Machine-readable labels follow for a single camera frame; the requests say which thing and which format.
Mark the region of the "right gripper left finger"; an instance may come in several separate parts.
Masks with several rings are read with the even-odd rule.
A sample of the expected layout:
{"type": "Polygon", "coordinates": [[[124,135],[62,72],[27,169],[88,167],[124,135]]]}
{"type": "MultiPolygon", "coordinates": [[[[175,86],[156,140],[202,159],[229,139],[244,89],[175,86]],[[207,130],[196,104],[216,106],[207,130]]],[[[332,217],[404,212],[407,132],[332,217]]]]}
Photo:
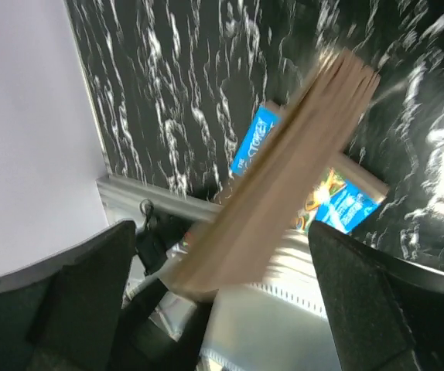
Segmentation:
{"type": "Polygon", "coordinates": [[[104,370],[135,254],[135,222],[0,276],[0,370],[104,370]]]}

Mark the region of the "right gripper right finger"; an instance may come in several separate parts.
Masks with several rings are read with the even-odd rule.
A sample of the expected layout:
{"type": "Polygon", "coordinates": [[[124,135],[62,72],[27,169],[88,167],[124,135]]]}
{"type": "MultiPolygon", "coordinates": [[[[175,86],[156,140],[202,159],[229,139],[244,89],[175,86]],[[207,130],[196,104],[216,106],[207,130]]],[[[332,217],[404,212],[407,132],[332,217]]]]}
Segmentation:
{"type": "Polygon", "coordinates": [[[343,370],[444,370],[444,273],[321,222],[309,249],[343,370]]]}

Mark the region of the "blue 26-Storey Treehouse book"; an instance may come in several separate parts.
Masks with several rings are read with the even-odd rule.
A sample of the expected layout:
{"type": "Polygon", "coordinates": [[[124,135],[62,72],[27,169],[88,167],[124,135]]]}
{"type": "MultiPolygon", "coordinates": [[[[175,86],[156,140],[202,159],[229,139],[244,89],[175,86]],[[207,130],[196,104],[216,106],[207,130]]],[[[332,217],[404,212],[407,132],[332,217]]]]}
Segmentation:
{"type": "MultiPolygon", "coordinates": [[[[273,101],[261,105],[237,150],[231,171],[242,176],[283,108],[273,101]]],[[[342,153],[335,155],[313,191],[305,198],[290,227],[304,234],[317,220],[348,234],[385,200],[388,186],[342,153]]]]}

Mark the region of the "dark green 104-Storey Treehouse book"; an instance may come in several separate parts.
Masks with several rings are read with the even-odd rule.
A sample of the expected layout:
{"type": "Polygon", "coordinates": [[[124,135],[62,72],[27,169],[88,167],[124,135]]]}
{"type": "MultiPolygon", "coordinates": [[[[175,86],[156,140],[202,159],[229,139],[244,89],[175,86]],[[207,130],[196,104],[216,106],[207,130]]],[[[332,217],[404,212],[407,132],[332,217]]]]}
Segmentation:
{"type": "Polygon", "coordinates": [[[261,281],[299,204],[349,141],[379,81],[348,49],[313,71],[214,221],[192,235],[167,284],[202,296],[261,281]]]}

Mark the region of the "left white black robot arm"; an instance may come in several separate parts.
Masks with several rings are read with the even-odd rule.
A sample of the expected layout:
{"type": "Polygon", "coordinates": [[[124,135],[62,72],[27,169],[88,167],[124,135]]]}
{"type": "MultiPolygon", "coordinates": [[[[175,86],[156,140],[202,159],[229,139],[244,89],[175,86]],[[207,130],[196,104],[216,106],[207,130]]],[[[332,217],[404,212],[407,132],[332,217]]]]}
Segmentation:
{"type": "Polygon", "coordinates": [[[167,261],[168,249],[180,242],[193,222],[156,211],[149,199],[141,201],[139,209],[144,223],[136,233],[135,249],[149,281],[125,295],[107,369],[195,370],[200,363],[213,301],[196,303],[177,340],[150,319],[169,292],[154,273],[167,261]]]}

